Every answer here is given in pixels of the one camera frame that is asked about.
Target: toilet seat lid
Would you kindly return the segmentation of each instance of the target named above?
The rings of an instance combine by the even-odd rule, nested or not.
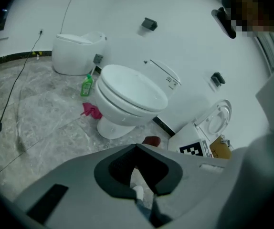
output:
[[[103,68],[101,77],[114,93],[140,108],[159,112],[168,106],[166,94],[138,71],[110,64]]]
[[[194,121],[195,127],[213,143],[227,127],[232,115],[232,105],[228,100],[216,102],[205,114]]]
[[[56,37],[63,39],[65,41],[75,42],[78,44],[92,44],[91,41],[89,41],[83,37],[71,35],[71,34],[57,34]]]

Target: smart toilet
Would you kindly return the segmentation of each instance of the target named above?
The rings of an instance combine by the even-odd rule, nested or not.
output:
[[[97,129],[115,139],[159,115],[180,86],[179,77],[161,62],[141,66],[145,73],[121,65],[107,65],[95,84],[95,102],[103,117]]]
[[[180,152],[180,148],[201,139],[209,147],[228,126],[232,115],[232,105],[228,100],[216,102],[201,117],[185,125],[168,142],[168,150]]]
[[[66,75],[88,74],[95,67],[95,55],[103,54],[106,40],[106,36],[98,31],[84,36],[57,34],[52,49],[55,71]]]

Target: black cable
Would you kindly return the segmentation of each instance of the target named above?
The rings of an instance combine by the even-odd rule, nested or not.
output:
[[[22,68],[21,72],[19,73],[19,75],[17,76],[16,80],[14,81],[14,84],[13,84],[12,89],[11,89],[11,91],[10,91],[10,95],[9,95],[9,97],[8,97],[7,103],[6,103],[5,106],[4,106],[4,110],[3,110],[3,112],[2,112],[2,115],[1,115],[1,118],[0,118],[0,122],[2,121],[2,118],[3,118],[3,115],[4,115],[5,109],[6,109],[7,106],[8,106],[8,103],[9,103],[9,100],[10,100],[10,97],[11,97],[11,94],[12,94],[12,91],[13,91],[13,88],[14,88],[14,85],[15,85],[15,83],[17,82],[18,78],[20,77],[20,75],[21,75],[21,73],[22,73],[24,67],[26,66],[26,62],[27,62],[27,60],[28,60],[28,58],[29,58],[31,52],[33,51],[33,49],[34,49],[36,43],[37,43],[38,40],[40,39],[41,35],[42,35],[42,31],[40,32],[40,36],[38,37],[37,41],[35,42],[34,46],[33,46],[32,49],[31,49],[31,51],[29,52],[28,57],[27,57],[26,61],[25,61],[24,64],[23,64],[23,68]]]
[[[67,8],[66,8],[66,11],[65,11],[65,14],[64,14],[64,18],[63,18],[63,22],[62,22],[62,27],[61,27],[61,32],[60,32],[60,34],[62,34],[62,30],[63,30],[63,25],[64,25],[66,13],[67,13],[67,10],[68,10],[68,8],[69,8],[70,3],[71,3],[71,0],[69,1],[68,5],[67,5]]]

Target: green bottle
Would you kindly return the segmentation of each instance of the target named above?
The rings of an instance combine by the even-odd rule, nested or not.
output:
[[[82,83],[81,96],[88,97],[90,94],[90,88],[93,84],[93,78],[90,74],[87,74],[87,78]]]

